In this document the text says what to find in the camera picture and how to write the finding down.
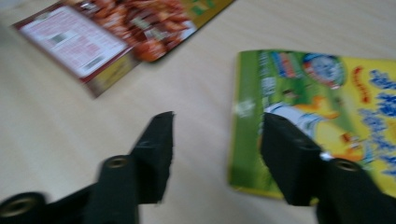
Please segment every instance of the beige tabletop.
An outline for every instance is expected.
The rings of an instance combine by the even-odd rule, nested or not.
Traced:
[[[161,205],[141,223],[316,223],[314,209],[227,183],[235,57],[294,49],[396,59],[394,0],[239,0],[159,63],[142,63],[97,99],[9,25],[55,0],[0,12],[0,200],[42,191],[49,202],[126,154],[150,118],[175,111],[175,157]]]

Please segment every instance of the barcode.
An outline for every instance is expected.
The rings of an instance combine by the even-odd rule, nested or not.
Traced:
[[[88,63],[87,65],[84,66],[84,69],[85,69],[85,70],[91,69],[91,68],[94,67],[97,63],[101,62],[103,59],[104,59],[103,56],[99,56],[99,57],[93,59],[90,63]]]
[[[62,41],[64,41],[67,38],[65,34],[58,34],[56,36],[53,36],[50,40],[55,42],[55,44],[59,44]]]

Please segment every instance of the table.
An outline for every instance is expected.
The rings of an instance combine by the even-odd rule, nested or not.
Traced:
[[[49,202],[95,181],[102,160],[129,152],[150,118],[175,111],[164,201],[141,223],[316,223],[314,209],[227,183],[235,58],[294,49],[396,59],[396,2],[235,1],[158,63],[142,63],[97,99],[10,24],[55,0],[0,12],[0,199],[42,191]]]

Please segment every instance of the nutrition label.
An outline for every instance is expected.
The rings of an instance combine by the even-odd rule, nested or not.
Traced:
[[[21,31],[79,78],[127,48],[127,45],[71,7],[45,12]]]

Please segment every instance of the cartoon character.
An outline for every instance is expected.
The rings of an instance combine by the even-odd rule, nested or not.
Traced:
[[[339,113],[331,110],[326,103],[324,97],[316,96],[312,105],[288,105],[281,102],[268,106],[265,112],[287,118],[334,157],[362,161],[365,158],[362,141],[332,122]]]

